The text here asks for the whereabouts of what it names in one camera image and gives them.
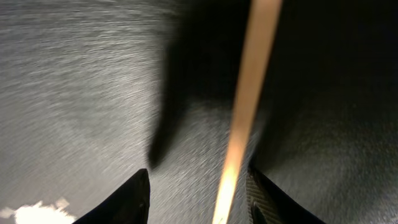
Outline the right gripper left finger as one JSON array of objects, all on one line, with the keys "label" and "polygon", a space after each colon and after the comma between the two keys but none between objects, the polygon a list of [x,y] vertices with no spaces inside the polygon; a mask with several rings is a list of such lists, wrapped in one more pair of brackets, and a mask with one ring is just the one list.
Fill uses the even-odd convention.
[{"label": "right gripper left finger", "polygon": [[150,182],[147,169],[139,169],[107,199],[73,224],[147,224]]}]

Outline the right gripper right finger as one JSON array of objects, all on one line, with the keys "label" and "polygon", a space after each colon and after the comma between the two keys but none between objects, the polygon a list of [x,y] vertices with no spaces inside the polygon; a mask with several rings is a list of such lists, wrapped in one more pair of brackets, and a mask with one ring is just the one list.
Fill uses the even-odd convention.
[{"label": "right gripper right finger", "polygon": [[246,176],[246,200],[250,224],[325,224],[254,167]]}]

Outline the wooden chopstick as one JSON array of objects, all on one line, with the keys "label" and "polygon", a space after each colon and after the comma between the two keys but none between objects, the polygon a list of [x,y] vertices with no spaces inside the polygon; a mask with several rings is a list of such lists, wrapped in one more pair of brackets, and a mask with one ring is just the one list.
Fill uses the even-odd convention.
[{"label": "wooden chopstick", "polygon": [[253,0],[248,15],[233,114],[212,224],[226,224],[271,56],[282,0]]}]

